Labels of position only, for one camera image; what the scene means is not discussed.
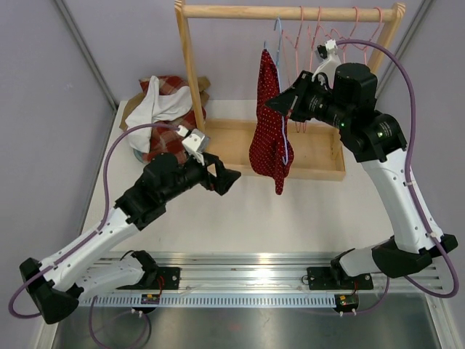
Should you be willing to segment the pink wire hanger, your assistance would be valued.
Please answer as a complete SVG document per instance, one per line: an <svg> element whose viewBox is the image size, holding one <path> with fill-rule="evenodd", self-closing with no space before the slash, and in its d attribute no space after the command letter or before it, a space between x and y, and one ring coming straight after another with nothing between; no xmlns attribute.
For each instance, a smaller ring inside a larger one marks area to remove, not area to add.
<svg viewBox="0 0 465 349"><path fill-rule="evenodd" d="M352 30L350 31L349 35L343 36L335 28L332 28L329 33L325 33L325 37L327 39L336 40L336 41L352 39L352 35L356 31L358 23L359 23L359 9L356 6L353 6L352 8L355 11L355 24L353 25ZM365 52L364 49L360 47L360 45L359 46L356 44L351 44L351 45L355 47L356 49L358 49L359 51ZM347 51L347 45L342 47L342 62L343 63L346 63L346 51Z"/></svg>
<svg viewBox="0 0 465 349"><path fill-rule="evenodd" d="M295 77L298 77L300 74L300 64L299 64L299 42L300 36L302 33L302 27L304 24L304 7L299 6L299 27L296 32L295 36L291 36L287 31L281 31L281 37L284 41L288 42L292 48L292 52L294 53L294 67L296 70ZM290 60L288 59L288 55L286 54L286 45L283 45L283 57L284 63L286 68L286 78L288 81L288 85L291 85L291 64Z"/></svg>
<svg viewBox="0 0 465 349"><path fill-rule="evenodd" d="M374 7L374 9L376 9L378 11L378 14L379 14L379 21L378 21L378 25L375 29L375 31L371 34L368 42L372 42L375 37L376 37L376 34L379 32L380 28L381 28L381 25L383 23L383 14L382 14L382 9L380 7ZM365 65L367 65L368 63L368 45L365 45L363 47L363 58L364 58L364 63Z"/></svg>
<svg viewBox="0 0 465 349"><path fill-rule="evenodd" d="M310 35L310 61L309 61L309 71L312 70L313 67L313 59L314 59L314 51L315 51L315 46L316 46L316 41L318 39L319 31L320 31L320 20L321 20L321 14L322 14L322 7L318 7L318 16L317 16L317 21L315 24L315 29L312 33L308 32Z"/></svg>

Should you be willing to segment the red polka dot skirt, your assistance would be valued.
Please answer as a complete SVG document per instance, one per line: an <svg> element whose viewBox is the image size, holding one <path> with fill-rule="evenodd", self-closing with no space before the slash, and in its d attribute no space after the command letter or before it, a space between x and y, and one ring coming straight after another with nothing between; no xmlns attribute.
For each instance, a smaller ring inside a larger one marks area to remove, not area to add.
<svg viewBox="0 0 465 349"><path fill-rule="evenodd" d="M288 119L265 105L279 94L278 69L269 51L263 49L257 80L256 129L248 157L254 172L274 180L278 195L283 192L294 161L294 150L287 135Z"/></svg>

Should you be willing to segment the blue wire hanger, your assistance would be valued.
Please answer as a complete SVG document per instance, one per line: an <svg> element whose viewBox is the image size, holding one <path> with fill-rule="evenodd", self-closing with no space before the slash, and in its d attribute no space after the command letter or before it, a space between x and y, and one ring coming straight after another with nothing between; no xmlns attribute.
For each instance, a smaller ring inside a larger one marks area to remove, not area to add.
<svg viewBox="0 0 465 349"><path fill-rule="evenodd" d="M278 76L278 91L281 92L282 84L280 81L280 49L281 49L282 39L283 39L283 27L282 27L282 22L281 22L280 17L276 18L273 30L278 33L278 45L277 45L275 57L272 60L275 64L275 68L276 68L277 76ZM282 160L283 160L283 164L287 165L289 163L289 147L288 147L287 133L285 131L286 117L285 117L285 113L284 113L284 109L282 105L279 105L278 109L275 109L275 111L277 111L281 115L281 134L282 134L283 144L284 144L284 155L283 155Z"/></svg>

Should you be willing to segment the red plaid skirt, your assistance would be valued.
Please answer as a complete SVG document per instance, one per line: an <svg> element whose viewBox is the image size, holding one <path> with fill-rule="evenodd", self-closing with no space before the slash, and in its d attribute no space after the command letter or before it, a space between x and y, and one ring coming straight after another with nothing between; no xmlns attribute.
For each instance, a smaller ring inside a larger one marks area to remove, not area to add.
<svg viewBox="0 0 465 349"><path fill-rule="evenodd" d="M150 151L145 153L146 162L151 161L160 153L173 153L181 164L187 160L182 138L172 129L156 127L152 129Z"/></svg>

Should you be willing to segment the small white skirt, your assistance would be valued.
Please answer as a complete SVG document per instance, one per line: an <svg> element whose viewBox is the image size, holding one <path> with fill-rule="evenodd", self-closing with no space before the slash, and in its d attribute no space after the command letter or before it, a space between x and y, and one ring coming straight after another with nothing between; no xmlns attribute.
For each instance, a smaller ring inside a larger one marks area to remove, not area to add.
<svg viewBox="0 0 465 349"><path fill-rule="evenodd" d="M151 76L142 79L140 85L145 96L140 104L126 117L126 127L156 122L181 124L186 129L196 127L190 87L178 76Z"/></svg>

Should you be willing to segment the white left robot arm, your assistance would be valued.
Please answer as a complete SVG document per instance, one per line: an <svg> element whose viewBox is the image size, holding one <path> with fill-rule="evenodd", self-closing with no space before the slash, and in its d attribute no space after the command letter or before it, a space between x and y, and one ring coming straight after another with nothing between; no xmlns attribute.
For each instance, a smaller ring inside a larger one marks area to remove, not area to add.
<svg viewBox="0 0 465 349"><path fill-rule="evenodd" d="M161 285L156 261L142 250L101 270L91 266L165 214L167 203L185 191L200 185L225 195L241 173L226 168L218 156L205 153L203 157L203 163L189 158L179 164L171 153L157 155L95 228L49 258L21 263L26 290L47 324L64 320L81 302L97 295Z"/></svg>

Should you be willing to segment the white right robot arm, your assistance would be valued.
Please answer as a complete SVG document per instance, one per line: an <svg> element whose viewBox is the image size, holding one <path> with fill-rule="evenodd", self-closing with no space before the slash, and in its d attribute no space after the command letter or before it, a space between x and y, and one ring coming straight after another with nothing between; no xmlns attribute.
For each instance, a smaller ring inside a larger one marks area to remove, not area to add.
<svg viewBox="0 0 465 349"><path fill-rule="evenodd" d="M409 277L429 267L441 251L458 246L455 236L435 224L421 194L411 194L407 142L397 120L375 109L377 83L368 66L344 63L336 67L331 87L303 71L287 90L265 103L293 121L317 119L338 129L342 144L371 178L389 216L392 237L332 259L326 275L334 289L350 289L357 277L369 273Z"/></svg>

